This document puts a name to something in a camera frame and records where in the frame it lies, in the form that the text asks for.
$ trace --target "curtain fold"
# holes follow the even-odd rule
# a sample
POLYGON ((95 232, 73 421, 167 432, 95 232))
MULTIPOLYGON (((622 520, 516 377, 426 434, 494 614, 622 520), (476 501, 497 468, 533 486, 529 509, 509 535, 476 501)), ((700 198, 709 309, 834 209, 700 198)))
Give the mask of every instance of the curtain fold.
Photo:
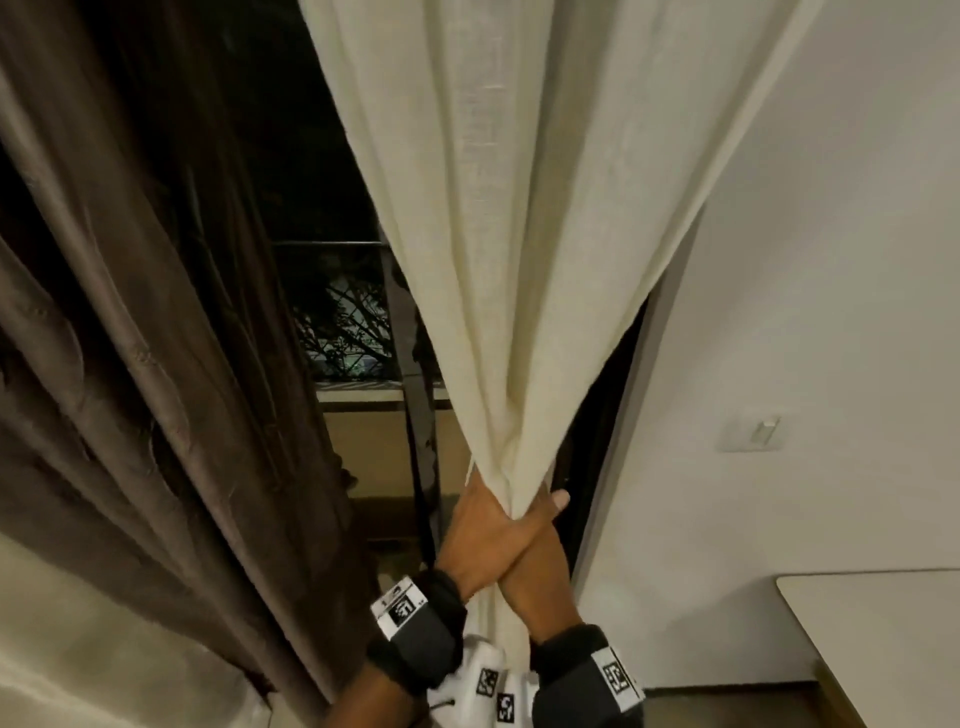
POLYGON ((520 515, 820 2, 300 6, 477 465, 520 515))
POLYGON ((82 6, 0 6, 0 530, 318 725, 375 582, 203 29, 82 6))

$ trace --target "person's right hand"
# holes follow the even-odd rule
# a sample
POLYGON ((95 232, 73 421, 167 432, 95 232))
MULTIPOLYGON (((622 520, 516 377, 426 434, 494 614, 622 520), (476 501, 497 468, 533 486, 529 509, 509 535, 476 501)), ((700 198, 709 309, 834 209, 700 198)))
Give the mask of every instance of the person's right hand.
MULTIPOLYGON (((537 495, 549 497, 545 490, 537 495)), ((499 585, 507 604, 537 644, 583 623, 573 600, 564 548, 552 524, 540 532, 501 577, 499 585)))

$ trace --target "qr code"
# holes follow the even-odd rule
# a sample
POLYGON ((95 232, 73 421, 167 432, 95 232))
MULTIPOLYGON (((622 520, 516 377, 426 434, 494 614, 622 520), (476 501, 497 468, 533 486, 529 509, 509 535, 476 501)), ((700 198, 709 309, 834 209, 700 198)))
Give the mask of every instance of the qr code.
POLYGON ((496 679, 499 676, 500 673, 495 669, 486 669, 485 667, 481 669, 480 679, 477 680, 477 694, 493 697, 496 692, 496 679))
POLYGON ((514 722, 514 694, 499 692, 496 696, 496 722, 514 722))
POLYGON ((617 695, 630 687, 627 673, 616 660, 603 666, 603 676, 607 679, 607 684, 610 685, 611 690, 617 695))
POLYGON ((410 601, 410 597, 403 595, 400 599, 391 604, 390 609, 387 611, 390 615, 390 619, 392 619, 394 624, 399 627, 417 610, 414 607, 414 603, 410 601))

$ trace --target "black and white label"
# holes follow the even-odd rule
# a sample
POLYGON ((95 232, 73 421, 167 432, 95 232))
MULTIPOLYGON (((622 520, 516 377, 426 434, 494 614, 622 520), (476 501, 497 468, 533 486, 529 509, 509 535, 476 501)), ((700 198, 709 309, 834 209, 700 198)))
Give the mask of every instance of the black and white label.
POLYGON ((480 679, 477 680, 477 694, 493 697, 493 694, 496 692, 496 680, 498 677, 500 677, 500 673, 495 669, 481 668, 480 679))
POLYGON ((426 597, 417 588, 409 576, 371 605, 373 618, 383 632, 383 636, 392 640, 400 627, 426 604, 426 597))
POLYGON ((623 667, 612 647, 604 647, 594 652, 591 657, 596 663, 604 682, 610 688, 613 699, 620 707, 620 713, 633 708, 643 699, 643 691, 630 679, 627 670, 623 667))
POLYGON ((514 694, 512 692, 498 692, 496 694, 496 722, 513 723, 516 710, 514 694))

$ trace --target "person's left hand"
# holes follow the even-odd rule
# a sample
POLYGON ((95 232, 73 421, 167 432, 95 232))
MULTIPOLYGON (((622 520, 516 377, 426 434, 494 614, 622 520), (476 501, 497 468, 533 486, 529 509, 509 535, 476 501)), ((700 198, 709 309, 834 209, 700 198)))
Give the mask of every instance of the person's left hand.
POLYGON ((453 509, 436 568, 453 579, 466 604, 499 580, 569 502, 567 491, 541 491, 526 515, 514 521, 474 468, 453 509))

